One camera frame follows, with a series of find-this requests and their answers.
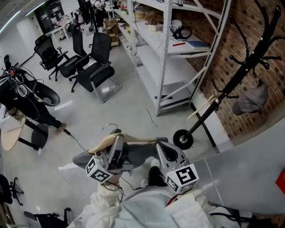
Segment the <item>metal shelving unit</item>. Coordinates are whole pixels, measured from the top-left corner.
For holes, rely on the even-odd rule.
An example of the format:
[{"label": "metal shelving unit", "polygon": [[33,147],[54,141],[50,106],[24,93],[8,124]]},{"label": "metal shelving unit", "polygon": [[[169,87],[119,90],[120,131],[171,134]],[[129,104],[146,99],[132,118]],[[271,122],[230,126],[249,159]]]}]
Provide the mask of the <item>metal shelving unit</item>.
[{"label": "metal shelving unit", "polygon": [[[128,13],[114,9],[114,13],[130,25],[131,34],[125,34],[122,28],[120,30],[126,37],[124,42],[132,47],[129,57],[154,103],[157,116],[168,109],[192,102],[210,66],[225,27],[231,0],[224,0],[221,14],[204,8],[198,0],[194,2],[196,5],[178,6],[173,4],[172,0],[162,3],[157,0],[127,0]],[[150,31],[144,20],[134,22],[133,4],[144,4],[163,11],[163,32],[160,29],[157,32]],[[206,16],[216,32],[209,49],[193,49],[188,44],[173,46],[177,41],[170,39],[172,9],[200,12]],[[218,27],[214,25],[210,16],[219,19]],[[135,31],[139,34],[139,39],[142,38],[147,45],[136,47]],[[198,41],[199,39],[192,35],[188,40]],[[197,72],[185,58],[201,56],[207,56],[207,59],[204,67]],[[197,83],[192,86],[194,90],[190,91],[190,85],[194,81]]]}]

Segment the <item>ceiling light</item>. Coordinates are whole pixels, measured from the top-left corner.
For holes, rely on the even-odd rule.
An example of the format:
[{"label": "ceiling light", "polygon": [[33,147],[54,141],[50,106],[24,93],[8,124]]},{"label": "ceiling light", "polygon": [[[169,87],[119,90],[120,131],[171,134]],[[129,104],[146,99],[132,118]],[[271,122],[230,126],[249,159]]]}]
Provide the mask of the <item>ceiling light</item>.
[{"label": "ceiling light", "polygon": [[15,13],[10,20],[7,21],[6,24],[4,24],[4,26],[1,28],[0,33],[4,30],[4,28],[6,28],[6,26],[21,12],[21,10],[19,10],[17,13]]},{"label": "ceiling light", "polygon": [[34,10],[36,10],[37,8],[39,8],[41,5],[45,4],[45,2],[39,4],[38,6],[36,6],[34,9],[32,9],[30,12],[28,12],[25,16],[29,15],[30,13],[32,13]]}]

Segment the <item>red pen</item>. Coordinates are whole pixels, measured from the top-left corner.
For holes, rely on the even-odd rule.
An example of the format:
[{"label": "red pen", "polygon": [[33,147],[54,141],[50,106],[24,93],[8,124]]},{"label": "red pen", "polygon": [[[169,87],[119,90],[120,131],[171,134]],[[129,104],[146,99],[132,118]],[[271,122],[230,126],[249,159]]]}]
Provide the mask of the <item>red pen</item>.
[{"label": "red pen", "polygon": [[172,45],[172,46],[174,47],[174,46],[184,45],[184,44],[186,44],[186,43],[174,44],[174,45]]}]

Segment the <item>shoe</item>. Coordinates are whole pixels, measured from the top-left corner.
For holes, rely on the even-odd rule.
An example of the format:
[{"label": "shoe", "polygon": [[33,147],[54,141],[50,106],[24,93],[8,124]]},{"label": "shoe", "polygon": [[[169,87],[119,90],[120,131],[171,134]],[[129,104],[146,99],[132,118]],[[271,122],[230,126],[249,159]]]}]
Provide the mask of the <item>shoe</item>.
[{"label": "shoe", "polygon": [[148,186],[148,178],[142,179],[141,181],[141,187],[146,187]]},{"label": "shoe", "polygon": [[160,162],[158,159],[153,159],[151,161],[151,167],[153,167],[153,166],[157,166],[158,168],[160,168]]},{"label": "shoe", "polygon": [[66,123],[62,123],[61,126],[55,130],[55,133],[58,134],[62,132],[65,128],[66,128]]}]

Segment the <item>chair armrest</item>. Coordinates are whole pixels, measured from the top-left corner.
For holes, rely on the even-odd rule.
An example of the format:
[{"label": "chair armrest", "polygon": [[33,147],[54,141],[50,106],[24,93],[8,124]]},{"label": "chair armrest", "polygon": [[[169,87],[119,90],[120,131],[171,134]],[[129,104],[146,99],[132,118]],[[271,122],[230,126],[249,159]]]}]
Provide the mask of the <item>chair armrest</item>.
[{"label": "chair armrest", "polygon": [[106,67],[110,66],[111,62],[107,62],[105,65],[101,66],[98,70],[96,70],[93,74],[89,76],[90,81],[93,80],[93,78],[96,76],[96,74],[100,73],[102,70],[104,70]]},{"label": "chair armrest", "polygon": [[58,46],[58,47],[57,47],[57,50],[59,50],[59,52],[62,54],[61,49],[62,49],[61,46]]},{"label": "chair armrest", "polygon": [[70,65],[72,65],[73,63],[75,63],[77,61],[78,57],[74,58],[73,60],[71,60],[69,63],[65,64],[65,67],[68,67]]},{"label": "chair armrest", "polygon": [[68,53],[68,51],[65,51],[64,53],[60,54],[57,58],[60,58],[61,56],[66,55],[66,53]]},{"label": "chair armrest", "polygon": [[40,65],[41,65],[44,69],[46,69],[45,66],[44,66],[44,64],[43,64],[43,61],[40,61]]},{"label": "chair armrest", "polygon": [[81,58],[80,60],[78,60],[74,65],[76,66],[78,63],[81,63],[83,60],[89,58],[90,55],[91,55],[91,53],[88,54],[88,55],[85,55],[83,58]]}]

